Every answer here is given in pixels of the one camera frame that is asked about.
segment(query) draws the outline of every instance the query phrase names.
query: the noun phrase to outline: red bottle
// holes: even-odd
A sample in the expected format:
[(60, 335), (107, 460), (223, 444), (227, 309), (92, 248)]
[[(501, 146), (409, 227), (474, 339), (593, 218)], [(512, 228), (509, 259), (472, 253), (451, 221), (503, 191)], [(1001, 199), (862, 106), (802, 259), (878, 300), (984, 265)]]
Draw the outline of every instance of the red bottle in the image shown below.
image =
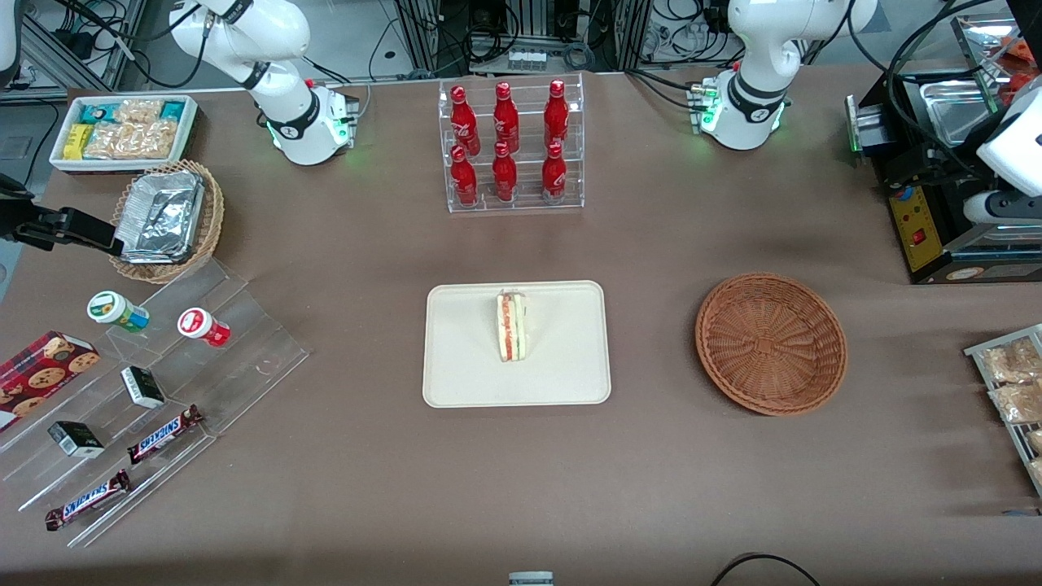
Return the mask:
[(546, 125), (544, 139), (547, 148), (553, 141), (565, 144), (568, 138), (568, 103), (565, 102), (565, 82), (561, 79), (550, 81), (550, 99), (543, 111), (543, 123)]
[(461, 145), (452, 145), (452, 190), (456, 193), (460, 205), (473, 207), (477, 205), (477, 174), (474, 166), (467, 161), (467, 151)]
[(492, 174), (496, 176), (496, 197), (506, 203), (514, 201), (518, 193), (518, 166), (504, 141), (496, 143), (496, 161), (492, 163)]
[(476, 156), (481, 152), (481, 141), (477, 138), (474, 108), (467, 103), (467, 91), (462, 86), (453, 86), (449, 95), (452, 97), (452, 133), (456, 142), (467, 149), (467, 154)]
[(543, 162), (543, 200), (550, 205), (556, 205), (565, 198), (565, 173), (568, 168), (561, 158), (562, 150), (560, 141), (550, 143)]
[(518, 106), (511, 98), (511, 84), (496, 83), (496, 109), (492, 113), (496, 124), (496, 141), (503, 141), (511, 152), (521, 148), (521, 130), (518, 122)]

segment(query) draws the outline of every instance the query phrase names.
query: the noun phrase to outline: table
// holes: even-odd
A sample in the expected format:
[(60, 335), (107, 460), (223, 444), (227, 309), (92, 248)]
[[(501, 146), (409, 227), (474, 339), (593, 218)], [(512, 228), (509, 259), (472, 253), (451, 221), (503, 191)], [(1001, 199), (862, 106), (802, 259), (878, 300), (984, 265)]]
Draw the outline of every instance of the table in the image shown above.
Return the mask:
[[(0, 506), (3, 584), (698, 585), (750, 551), (822, 584), (1039, 583), (1040, 521), (999, 516), (1037, 500), (961, 352), (1042, 321), (1039, 286), (907, 285), (843, 123), (875, 77), (807, 68), (775, 136), (733, 152), (636, 81), (588, 75), (587, 207), (498, 218), (445, 210), (437, 83), (376, 88), (358, 147), (308, 169), (246, 93), (198, 94), (218, 257), (315, 352), (85, 550)], [(45, 202), (107, 216), (126, 180), (55, 173)], [(700, 300), (754, 270), (800, 279), (846, 331), (846, 382), (813, 414), (746, 412), (697, 363)], [(606, 402), (423, 402), (432, 287), (575, 278), (605, 291)], [(100, 336), (82, 307), (104, 288), (152, 290), (96, 252), (27, 249), (0, 356), (44, 328)], [(802, 584), (767, 564), (728, 583)]]

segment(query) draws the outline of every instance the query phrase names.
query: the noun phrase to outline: white tray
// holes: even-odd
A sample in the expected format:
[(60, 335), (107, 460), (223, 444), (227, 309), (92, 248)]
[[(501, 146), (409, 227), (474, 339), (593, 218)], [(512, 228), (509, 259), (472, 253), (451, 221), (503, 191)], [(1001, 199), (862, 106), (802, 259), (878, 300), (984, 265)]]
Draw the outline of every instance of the white tray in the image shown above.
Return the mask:
[[(528, 357), (502, 362), (496, 295), (525, 295)], [(612, 393), (604, 291), (592, 280), (442, 285), (427, 295), (423, 399), (436, 408), (593, 405)]]
[[(65, 150), (66, 141), (69, 140), (69, 130), (72, 125), (79, 121), (79, 116), (83, 108), (89, 105), (110, 104), (121, 102), (124, 99), (135, 100), (164, 100), (174, 102), (184, 102), (184, 109), (181, 118), (177, 122), (177, 133), (174, 135), (174, 145), (170, 149), (170, 155), (166, 158), (130, 158), (130, 160), (67, 160), (61, 154)], [(50, 162), (55, 169), (66, 173), (119, 173), (130, 171), (143, 171), (152, 169), (168, 163), (177, 163), (184, 154), (188, 147), (189, 137), (192, 135), (192, 125), (195, 124), (196, 101), (187, 94), (131, 94), (131, 95), (109, 95), (91, 96), (76, 98), (69, 104), (69, 112), (66, 113), (65, 121), (58, 130), (58, 137), (54, 141), (51, 149)]]

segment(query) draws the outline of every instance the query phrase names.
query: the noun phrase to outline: clear acrylic bottle rack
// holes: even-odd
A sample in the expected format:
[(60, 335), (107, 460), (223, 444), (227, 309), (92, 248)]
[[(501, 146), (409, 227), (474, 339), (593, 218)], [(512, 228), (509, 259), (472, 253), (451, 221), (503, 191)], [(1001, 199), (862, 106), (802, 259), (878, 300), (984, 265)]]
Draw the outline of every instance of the clear acrylic bottle rack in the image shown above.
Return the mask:
[[(130, 334), (111, 327), (95, 343), (101, 361), (76, 390), (64, 389), (43, 408), (4, 433), (0, 444), (3, 503), (40, 519), (47, 512), (126, 468), (133, 489), (89, 510), (54, 534), (68, 546), (89, 545), (192, 459), (209, 447), (265, 393), (307, 358), (286, 328), (269, 316), (246, 283), (216, 260), (200, 261), (141, 303), (148, 327)], [(231, 338), (214, 348), (177, 332), (181, 312), (201, 307), (231, 328)], [(131, 402), (121, 371), (148, 368), (166, 402), (145, 409)], [(196, 405), (205, 417), (169, 445), (132, 466), (126, 448)], [(47, 429), (59, 420), (86, 423), (105, 446), (94, 460), (66, 456)]]
[[(511, 84), (514, 103), (518, 106), (521, 126), (521, 148), (514, 153), (518, 168), (518, 194), (511, 203), (504, 203), (495, 194), (495, 179), (492, 163), (496, 154), (496, 131), (492, 113), (496, 107), (496, 83), (506, 80)], [(543, 138), (543, 111), (550, 96), (550, 81), (565, 82), (565, 101), (568, 102), (568, 139), (565, 141), (563, 158), (568, 166), (565, 176), (565, 196), (560, 203), (550, 205), (543, 200), (543, 162), (546, 161), (546, 145)], [(477, 135), (481, 141), (481, 151), (470, 157), (477, 173), (477, 205), (464, 207), (452, 189), (449, 169), (452, 160), (449, 149), (455, 144), (452, 133), (452, 100), (449, 90), (463, 86), (467, 90), (467, 101), (477, 117)], [(517, 76), (497, 79), (463, 79), (442, 81), (439, 87), (438, 122), (442, 133), (442, 165), (445, 168), (445, 193), (449, 212), (553, 212), (582, 207), (586, 202), (584, 161), (586, 158), (584, 114), (586, 104), (582, 94), (581, 74), (557, 76)]]

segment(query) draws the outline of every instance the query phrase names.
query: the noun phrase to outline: wicker basket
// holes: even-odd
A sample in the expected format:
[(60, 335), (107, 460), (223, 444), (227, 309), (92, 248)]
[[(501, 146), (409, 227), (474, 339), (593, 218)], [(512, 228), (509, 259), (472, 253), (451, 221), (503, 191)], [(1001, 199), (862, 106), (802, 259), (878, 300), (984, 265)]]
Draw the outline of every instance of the wicker basket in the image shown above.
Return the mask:
[[(214, 180), (214, 175), (205, 167), (193, 161), (178, 161), (177, 163), (163, 165), (155, 169), (150, 169), (146, 174), (155, 175), (159, 173), (173, 173), (175, 171), (193, 171), (198, 173), (206, 181), (206, 189), (203, 193), (202, 211), (199, 213), (199, 227), (196, 230), (195, 242), (193, 243), (192, 255), (180, 265), (131, 265), (113, 257), (111, 263), (116, 270), (123, 276), (145, 280), (155, 285), (166, 285), (175, 276), (188, 270), (200, 259), (204, 259), (217, 248), (217, 241), (221, 237), (221, 221), (224, 220), (224, 195), (221, 193), (221, 186)], [(130, 192), (128, 185), (123, 190), (123, 197), (116, 204), (116, 212), (113, 213), (113, 225), (119, 225), (120, 217), (123, 215), (123, 206), (127, 202), (127, 194)]]
[(765, 415), (814, 411), (846, 374), (836, 315), (813, 291), (776, 274), (743, 274), (713, 289), (698, 310), (695, 345), (720, 390)]

